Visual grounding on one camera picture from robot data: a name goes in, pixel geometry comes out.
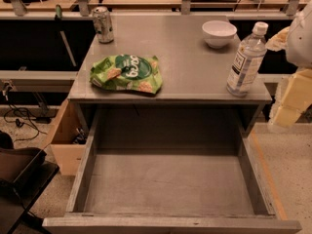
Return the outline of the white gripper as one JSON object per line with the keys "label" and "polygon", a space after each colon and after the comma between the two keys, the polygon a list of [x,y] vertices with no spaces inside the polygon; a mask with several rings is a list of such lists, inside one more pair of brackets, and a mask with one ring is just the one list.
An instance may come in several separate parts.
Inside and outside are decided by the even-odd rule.
{"label": "white gripper", "polygon": [[[296,15],[290,27],[267,41],[266,48],[274,52],[286,49],[288,62],[298,67],[312,67],[312,1]],[[272,106],[272,124],[291,127],[311,104],[312,69],[298,69],[278,84]]]}

